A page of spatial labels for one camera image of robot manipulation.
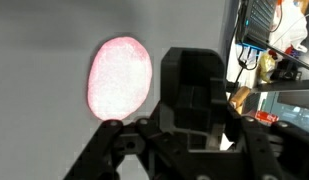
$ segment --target glowing pink oval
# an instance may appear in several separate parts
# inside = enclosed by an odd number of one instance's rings
[[[91,68],[88,105],[101,120],[122,120],[145,101],[151,79],[150,56],[137,40],[119,37],[107,41]]]

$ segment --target gray wall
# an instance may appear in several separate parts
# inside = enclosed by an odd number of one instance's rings
[[[133,120],[159,100],[171,46],[221,52],[229,8],[225,0],[0,0],[0,180],[64,177],[100,124],[86,104],[99,43],[131,34],[151,55],[151,90]]]

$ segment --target pink egg-shaped object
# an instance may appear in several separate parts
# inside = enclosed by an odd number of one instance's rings
[[[152,79],[148,52],[131,37],[107,41],[95,56],[88,105],[101,120],[123,120],[145,101]]]

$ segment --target cable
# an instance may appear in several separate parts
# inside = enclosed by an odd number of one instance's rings
[[[309,14],[307,14],[306,16],[301,17],[300,19],[298,19],[297,21],[295,21],[295,22],[285,31],[285,33],[283,33],[282,36],[280,36],[272,45],[276,44],[277,41],[279,41],[279,40],[280,40],[280,39],[281,39],[293,26],[295,26],[296,23],[298,23],[301,19],[306,18],[306,17],[308,17],[308,16],[309,16]]]
[[[282,7],[282,4],[280,6],[280,9],[281,9],[281,18],[280,18],[280,22],[278,23],[278,25],[276,26],[276,28],[273,30],[273,31],[270,31],[270,32],[275,32],[281,25],[281,22],[282,22],[282,19],[283,19],[283,7]]]

